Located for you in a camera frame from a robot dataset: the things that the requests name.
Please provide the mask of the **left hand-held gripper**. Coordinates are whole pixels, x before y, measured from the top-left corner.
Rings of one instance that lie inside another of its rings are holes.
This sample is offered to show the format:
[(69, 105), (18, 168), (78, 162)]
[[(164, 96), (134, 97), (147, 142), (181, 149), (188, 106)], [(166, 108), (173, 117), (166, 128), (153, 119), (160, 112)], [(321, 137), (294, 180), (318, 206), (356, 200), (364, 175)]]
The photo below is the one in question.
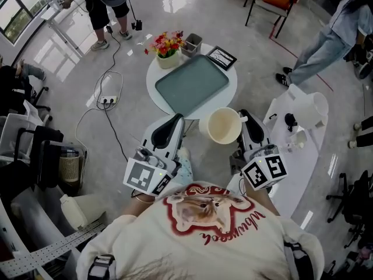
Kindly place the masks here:
[(168, 115), (151, 124), (135, 155), (128, 159), (123, 184), (147, 195), (161, 195), (181, 167), (177, 151), (184, 128), (181, 114)]

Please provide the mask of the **cream ceramic mug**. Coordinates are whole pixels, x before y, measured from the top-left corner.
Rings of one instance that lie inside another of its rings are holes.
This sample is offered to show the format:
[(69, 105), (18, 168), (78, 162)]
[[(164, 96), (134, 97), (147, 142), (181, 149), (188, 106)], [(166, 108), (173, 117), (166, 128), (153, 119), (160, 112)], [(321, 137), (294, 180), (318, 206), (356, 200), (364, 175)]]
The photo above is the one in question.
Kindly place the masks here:
[(247, 121), (248, 117), (246, 115), (240, 117), (234, 109), (222, 107), (199, 120), (199, 131), (215, 143), (228, 145), (239, 137), (242, 124)]

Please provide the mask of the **grey-green serving tray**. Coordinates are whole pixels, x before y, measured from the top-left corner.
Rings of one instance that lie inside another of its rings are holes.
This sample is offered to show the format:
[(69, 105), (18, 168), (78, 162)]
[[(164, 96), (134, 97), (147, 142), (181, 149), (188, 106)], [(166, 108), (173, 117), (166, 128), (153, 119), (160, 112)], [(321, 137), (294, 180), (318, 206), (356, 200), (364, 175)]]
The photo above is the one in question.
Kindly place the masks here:
[(229, 78), (205, 55), (197, 55), (155, 83), (173, 112), (189, 116), (229, 84)]

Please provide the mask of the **person's left forearm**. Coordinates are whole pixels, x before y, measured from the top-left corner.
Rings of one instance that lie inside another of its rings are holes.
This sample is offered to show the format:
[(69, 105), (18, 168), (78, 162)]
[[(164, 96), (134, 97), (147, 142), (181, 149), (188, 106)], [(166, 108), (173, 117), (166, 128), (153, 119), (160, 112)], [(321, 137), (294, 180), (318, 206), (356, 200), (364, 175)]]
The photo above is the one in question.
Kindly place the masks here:
[(123, 215), (138, 217), (155, 202), (155, 197), (133, 190), (129, 204), (124, 208)]

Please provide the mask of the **person's right forearm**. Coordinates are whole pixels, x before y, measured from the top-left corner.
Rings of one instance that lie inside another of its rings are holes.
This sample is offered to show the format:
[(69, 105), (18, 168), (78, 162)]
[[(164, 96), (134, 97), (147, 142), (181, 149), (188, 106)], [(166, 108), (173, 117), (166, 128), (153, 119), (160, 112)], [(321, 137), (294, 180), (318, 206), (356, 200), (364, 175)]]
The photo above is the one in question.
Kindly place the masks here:
[(245, 182), (245, 192), (246, 192), (247, 197), (255, 200), (256, 202), (261, 204), (263, 207), (268, 209), (270, 212), (272, 212), (276, 216), (280, 215), (277, 209), (275, 208), (272, 200), (270, 199), (267, 189), (264, 188), (264, 189), (255, 191), (249, 183)]

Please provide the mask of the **small black desk gadget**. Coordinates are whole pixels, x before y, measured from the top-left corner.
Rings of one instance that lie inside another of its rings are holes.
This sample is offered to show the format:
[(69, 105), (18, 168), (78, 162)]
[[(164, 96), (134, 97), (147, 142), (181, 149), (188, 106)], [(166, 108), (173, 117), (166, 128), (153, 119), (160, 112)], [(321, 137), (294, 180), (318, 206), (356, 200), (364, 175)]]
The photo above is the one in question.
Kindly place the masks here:
[(284, 116), (284, 121), (287, 125), (287, 129), (289, 132), (293, 132), (293, 128), (298, 125), (298, 122), (296, 121), (295, 117), (293, 114), (287, 113)]

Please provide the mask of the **round white side table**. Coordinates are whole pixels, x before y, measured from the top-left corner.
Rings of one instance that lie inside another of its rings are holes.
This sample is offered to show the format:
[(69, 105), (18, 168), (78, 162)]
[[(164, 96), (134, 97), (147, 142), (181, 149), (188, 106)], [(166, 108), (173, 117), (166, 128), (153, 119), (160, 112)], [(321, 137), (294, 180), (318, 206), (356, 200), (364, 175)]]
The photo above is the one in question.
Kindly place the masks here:
[[(208, 44), (202, 44), (200, 53), (194, 55), (193, 57), (197, 55), (205, 55), (212, 49), (213, 47)], [(180, 65), (184, 64), (187, 60), (191, 59), (189, 57), (180, 56)], [(167, 104), (167, 102), (162, 98), (160, 93), (155, 88), (155, 83), (160, 80), (162, 77), (169, 74), (171, 71), (173, 71), (175, 68), (170, 69), (161, 69), (157, 63), (157, 61), (154, 59), (152, 63), (149, 66), (149, 69), (147, 71), (146, 75), (146, 86), (149, 93), (149, 96), (153, 100), (153, 102), (156, 104), (156, 106), (164, 111), (167, 114), (176, 114), (172, 111), (170, 106)], [(228, 71), (224, 71), (219, 66), (217, 66), (228, 78), (229, 78), (229, 84), (228, 86), (223, 89), (220, 93), (215, 95), (215, 97), (208, 100), (206, 103), (201, 105), (196, 111), (191, 113), (189, 116), (184, 117), (187, 120), (200, 120), (206, 115), (210, 114), (217, 108), (226, 107), (230, 104), (232, 101), (236, 90), (237, 90), (237, 73), (235, 68), (232, 66)]]

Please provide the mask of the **large white plastic jug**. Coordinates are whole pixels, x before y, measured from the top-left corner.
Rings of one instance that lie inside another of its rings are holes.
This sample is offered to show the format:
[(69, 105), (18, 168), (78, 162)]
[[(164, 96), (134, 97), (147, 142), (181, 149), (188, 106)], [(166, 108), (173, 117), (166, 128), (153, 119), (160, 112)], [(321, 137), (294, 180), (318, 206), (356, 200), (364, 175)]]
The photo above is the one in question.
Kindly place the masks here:
[(329, 105), (323, 94), (306, 94), (294, 84), (289, 86), (288, 92), (293, 97), (291, 114), (303, 129), (311, 130), (327, 125)]

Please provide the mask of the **cream pot of red flowers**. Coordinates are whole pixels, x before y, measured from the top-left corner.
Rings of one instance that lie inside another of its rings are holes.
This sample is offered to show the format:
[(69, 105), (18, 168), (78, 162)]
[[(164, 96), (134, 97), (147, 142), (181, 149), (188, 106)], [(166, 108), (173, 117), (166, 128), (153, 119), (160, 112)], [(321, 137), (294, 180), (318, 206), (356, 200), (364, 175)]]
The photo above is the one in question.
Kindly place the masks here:
[(165, 31), (156, 36), (149, 45), (149, 49), (145, 48), (144, 52), (146, 55), (150, 51), (154, 52), (155, 60), (161, 69), (176, 67), (180, 61), (181, 48), (185, 46), (183, 35), (184, 32), (181, 30), (174, 31), (171, 34)]

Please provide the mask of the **wicker waste basket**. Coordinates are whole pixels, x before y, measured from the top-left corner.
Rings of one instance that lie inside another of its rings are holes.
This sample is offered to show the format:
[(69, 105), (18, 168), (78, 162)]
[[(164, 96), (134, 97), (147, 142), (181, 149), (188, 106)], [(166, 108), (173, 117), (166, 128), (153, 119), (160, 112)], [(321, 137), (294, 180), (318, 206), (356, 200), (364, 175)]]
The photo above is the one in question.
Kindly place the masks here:
[(66, 183), (74, 183), (79, 180), (79, 157), (59, 158), (59, 177)]

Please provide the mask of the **cream plastic canister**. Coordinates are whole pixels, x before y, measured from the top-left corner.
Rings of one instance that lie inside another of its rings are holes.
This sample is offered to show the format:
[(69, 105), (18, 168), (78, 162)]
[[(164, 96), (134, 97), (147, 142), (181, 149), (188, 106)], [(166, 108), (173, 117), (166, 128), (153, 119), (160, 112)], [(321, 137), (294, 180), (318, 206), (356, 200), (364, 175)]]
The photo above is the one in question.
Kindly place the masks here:
[(70, 197), (64, 194), (60, 198), (61, 210), (70, 226), (81, 230), (98, 220), (105, 212), (105, 206), (97, 194)]

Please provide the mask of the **person's white printed t-shirt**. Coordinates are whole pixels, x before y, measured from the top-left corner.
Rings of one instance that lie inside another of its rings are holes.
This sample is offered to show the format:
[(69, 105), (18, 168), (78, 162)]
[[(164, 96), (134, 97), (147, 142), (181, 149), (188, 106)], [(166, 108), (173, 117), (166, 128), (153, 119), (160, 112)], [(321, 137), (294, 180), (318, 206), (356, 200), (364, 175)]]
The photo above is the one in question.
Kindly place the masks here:
[(321, 280), (316, 236), (204, 181), (121, 215), (82, 250), (78, 280)]

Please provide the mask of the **white chair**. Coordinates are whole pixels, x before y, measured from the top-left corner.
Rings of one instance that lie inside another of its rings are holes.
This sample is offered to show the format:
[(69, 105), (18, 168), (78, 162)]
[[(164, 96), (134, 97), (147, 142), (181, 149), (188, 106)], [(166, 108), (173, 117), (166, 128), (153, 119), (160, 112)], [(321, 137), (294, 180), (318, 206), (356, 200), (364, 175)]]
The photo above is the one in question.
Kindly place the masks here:
[(49, 110), (44, 118), (40, 118), (38, 109), (28, 101), (23, 102), (24, 114), (9, 113), (0, 116), (0, 156), (14, 156), (18, 131), (21, 128), (34, 131), (36, 126), (47, 126), (52, 121)]

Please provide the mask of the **white work table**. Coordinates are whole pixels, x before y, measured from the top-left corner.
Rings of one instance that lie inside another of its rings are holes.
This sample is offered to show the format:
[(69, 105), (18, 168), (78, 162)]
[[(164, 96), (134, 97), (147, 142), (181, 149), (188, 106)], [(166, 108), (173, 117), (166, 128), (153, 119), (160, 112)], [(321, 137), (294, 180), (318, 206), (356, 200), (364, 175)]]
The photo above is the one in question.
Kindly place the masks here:
[(91, 30), (88, 15), (79, 4), (73, 2), (71, 8), (62, 9), (57, 0), (47, 0), (47, 8), (41, 12), (41, 18), (74, 53), (79, 56), (87, 53), (89, 48), (84, 44)]

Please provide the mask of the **black picture frame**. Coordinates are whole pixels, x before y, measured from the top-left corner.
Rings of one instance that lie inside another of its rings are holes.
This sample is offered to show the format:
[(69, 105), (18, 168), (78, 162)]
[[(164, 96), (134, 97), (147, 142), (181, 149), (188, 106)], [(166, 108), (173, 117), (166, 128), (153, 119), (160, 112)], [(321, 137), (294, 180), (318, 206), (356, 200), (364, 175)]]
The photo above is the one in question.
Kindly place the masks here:
[(236, 57), (232, 56), (230, 53), (223, 50), (219, 46), (213, 47), (206, 54), (206, 56), (208, 57), (208, 59), (210, 59), (214, 64), (216, 64), (224, 71), (228, 71), (237, 61)]

